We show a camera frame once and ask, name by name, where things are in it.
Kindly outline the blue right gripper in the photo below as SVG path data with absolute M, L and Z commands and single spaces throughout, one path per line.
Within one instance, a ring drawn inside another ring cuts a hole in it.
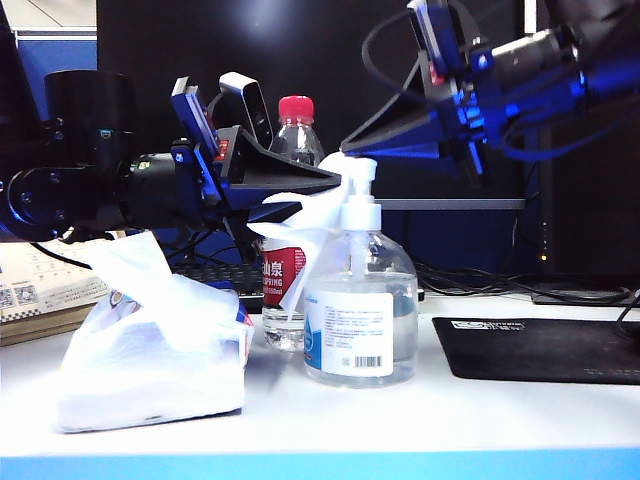
M 411 1 L 416 62 L 383 107 L 341 143 L 346 155 L 440 159 L 485 175 L 485 119 L 476 83 L 493 66 L 486 38 L 459 1 Z

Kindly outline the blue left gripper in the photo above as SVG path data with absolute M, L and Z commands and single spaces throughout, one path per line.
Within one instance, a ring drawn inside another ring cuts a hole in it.
M 255 204 L 231 212 L 223 194 L 215 160 L 220 153 L 217 137 L 211 129 L 206 108 L 197 85 L 189 77 L 176 79 L 171 104 L 183 126 L 188 143 L 176 141 L 171 154 L 177 164 L 192 172 L 196 212 L 208 229 L 224 229 L 234 241 L 242 260 L 250 259 L 250 238 L 242 223 L 281 223 L 302 210 L 299 201 Z M 341 176 L 301 162 L 287 160 L 264 149 L 240 127 L 233 146 L 233 190 L 242 193 L 317 193 L 339 186 Z

